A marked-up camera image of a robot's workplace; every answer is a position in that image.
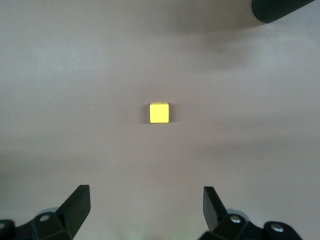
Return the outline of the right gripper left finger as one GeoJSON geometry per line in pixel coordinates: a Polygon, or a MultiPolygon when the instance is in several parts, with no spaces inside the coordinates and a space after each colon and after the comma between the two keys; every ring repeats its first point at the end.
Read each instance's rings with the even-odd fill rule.
{"type": "Polygon", "coordinates": [[[55,211],[38,214],[16,226],[11,219],[0,221],[2,240],[73,240],[91,210],[89,185],[79,185],[55,211]]]}

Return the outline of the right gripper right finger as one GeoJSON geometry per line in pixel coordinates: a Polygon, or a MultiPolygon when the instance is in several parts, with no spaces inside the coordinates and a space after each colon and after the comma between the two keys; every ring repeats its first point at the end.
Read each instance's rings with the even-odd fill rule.
{"type": "Polygon", "coordinates": [[[203,215],[208,227],[201,240],[300,240],[288,224],[268,221],[262,228],[236,210],[227,210],[212,186],[203,189],[203,215]]]}

